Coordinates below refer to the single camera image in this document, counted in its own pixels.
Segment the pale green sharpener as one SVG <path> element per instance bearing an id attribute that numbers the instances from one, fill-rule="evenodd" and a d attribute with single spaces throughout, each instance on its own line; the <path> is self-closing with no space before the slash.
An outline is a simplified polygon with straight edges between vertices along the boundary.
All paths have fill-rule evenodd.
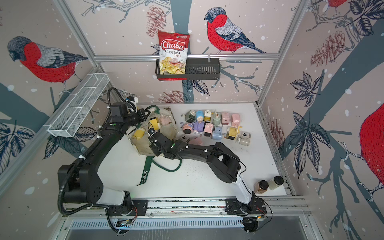
<path id="1" fill-rule="evenodd" d="M 221 125 L 222 115 L 220 112 L 215 111 L 213 113 L 212 123 L 214 126 Z"/>

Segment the yellow black square sharpener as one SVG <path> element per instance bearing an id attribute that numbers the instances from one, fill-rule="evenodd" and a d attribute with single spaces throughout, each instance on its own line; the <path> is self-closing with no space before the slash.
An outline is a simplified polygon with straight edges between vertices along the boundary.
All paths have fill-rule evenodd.
<path id="1" fill-rule="evenodd" d="M 227 128 L 227 135 L 226 135 L 226 139 L 228 140 L 236 140 L 236 138 L 238 137 L 238 135 L 241 133 L 241 126 L 235 128 L 235 127 L 228 127 Z"/>

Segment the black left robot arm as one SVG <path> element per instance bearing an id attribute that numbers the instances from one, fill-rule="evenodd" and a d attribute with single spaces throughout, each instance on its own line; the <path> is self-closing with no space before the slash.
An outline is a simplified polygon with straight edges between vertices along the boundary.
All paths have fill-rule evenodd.
<path id="1" fill-rule="evenodd" d="M 129 192 L 106 187 L 98 169 L 110 150 L 126 135 L 131 127 L 138 127 L 150 116 L 150 108 L 137 108 L 133 97 L 108 101 L 108 114 L 100 127 L 97 139 L 70 165 L 58 170 L 58 210 L 62 215 L 72 215 L 88 207 L 108 208 L 118 206 L 125 211 L 133 207 Z"/>

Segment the cream white sharpener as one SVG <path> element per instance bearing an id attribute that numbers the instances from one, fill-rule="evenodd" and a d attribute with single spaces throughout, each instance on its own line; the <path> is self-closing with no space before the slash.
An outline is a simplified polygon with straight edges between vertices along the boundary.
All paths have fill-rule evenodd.
<path id="1" fill-rule="evenodd" d="M 237 137 L 237 143 L 248 147 L 251 143 L 251 134 L 248 132 L 240 132 Z"/>

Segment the purple sharpener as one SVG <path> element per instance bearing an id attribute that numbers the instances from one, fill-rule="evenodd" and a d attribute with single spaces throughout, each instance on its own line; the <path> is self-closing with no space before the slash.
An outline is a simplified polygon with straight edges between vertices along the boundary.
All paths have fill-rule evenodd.
<path id="1" fill-rule="evenodd" d="M 203 134 L 205 131 L 205 122 L 194 122 L 193 129 L 195 133 Z"/>

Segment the canvas tote bag green handles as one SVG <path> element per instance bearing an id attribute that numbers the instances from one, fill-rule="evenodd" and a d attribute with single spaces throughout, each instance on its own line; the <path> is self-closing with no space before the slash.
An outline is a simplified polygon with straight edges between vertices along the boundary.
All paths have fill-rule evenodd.
<path id="1" fill-rule="evenodd" d="M 147 118 L 146 121 L 138 124 L 136 129 L 135 129 L 135 131 L 139 128 L 146 129 L 145 135 L 140 140 L 136 140 L 136 139 L 132 138 L 135 131 L 133 133 L 129 134 L 129 139 L 130 139 L 132 145 L 134 146 L 135 150 L 138 152 L 139 155 L 143 155 L 146 157 L 139 185 L 144 185 L 147 182 L 149 172 L 151 170 L 152 165 L 155 165 L 158 168 L 160 168 L 161 170 L 164 170 L 166 172 L 173 173 L 173 172 L 176 172 L 180 169 L 182 162 L 183 162 L 182 160 L 180 160 L 179 165 L 175 169 L 168 169 L 168 168 L 160 165 L 159 163 L 157 163 L 154 160 L 155 155 L 152 152 L 152 150 L 150 149 L 150 143 L 149 143 L 149 139 L 148 139 L 148 137 L 149 137 L 148 129 L 152 128 L 152 126 L 149 123 L 150 119 L 153 117 L 156 117 L 159 119 L 161 115 L 169 116 L 171 118 L 171 120 L 172 120 L 171 124 L 169 124 L 167 126 L 161 126 L 161 128 L 159 129 L 160 132 L 163 135 L 165 135 L 167 138 L 169 138 L 170 140 L 176 139 L 176 136 L 178 134 L 178 128 L 177 128 L 176 120 L 174 118 L 174 115 L 173 115 L 170 107 L 162 108 L 162 107 L 158 107 L 155 105 L 151 105 L 151 106 L 145 108 L 145 110 L 150 110 L 151 114 L 149 115 L 149 117 Z"/>

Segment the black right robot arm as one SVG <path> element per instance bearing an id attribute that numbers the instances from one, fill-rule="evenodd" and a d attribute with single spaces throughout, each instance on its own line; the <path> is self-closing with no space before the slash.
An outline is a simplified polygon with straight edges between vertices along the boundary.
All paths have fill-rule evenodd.
<path id="1" fill-rule="evenodd" d="M 267 214 L 264 201 L 260 199 L 257 202 L 255 192 L 250 191 L 242 180 L 243 163 L 226 145 L 216 142 L 214 145 L 200 146 L 180 140 L 170 140 L 159 130 L 155 131 L 153 128 L 148 130 L 148 134 L 150 149 L 156 157 L 205 163 L 219 180 L 227 184 L 235 184 L 236 197 L 227 199 L 225 212 L 228 215 L 258 216 L 260 218 Z"/>

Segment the grey blue sharpener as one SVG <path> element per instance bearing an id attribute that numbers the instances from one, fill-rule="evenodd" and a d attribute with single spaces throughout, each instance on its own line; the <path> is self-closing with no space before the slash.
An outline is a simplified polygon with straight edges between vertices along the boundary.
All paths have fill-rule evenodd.
<path id="1" fill-rule="evenodd" d="M 223 128 L 220 126 L 214 126 L 211 138 L 213 140 L 220 141 L 223 138 Z"/>

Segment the pink square sharpener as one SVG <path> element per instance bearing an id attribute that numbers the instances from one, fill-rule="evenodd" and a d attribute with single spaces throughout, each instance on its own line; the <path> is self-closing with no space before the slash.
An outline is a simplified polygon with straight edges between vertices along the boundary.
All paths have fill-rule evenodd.
<path id="1" fill-rule="evenodd" d="M 231 124 L 233 128 L 238 128 L 241 124 L 241 117 L 238 113 L 234 113 L 231 115 Z"/>

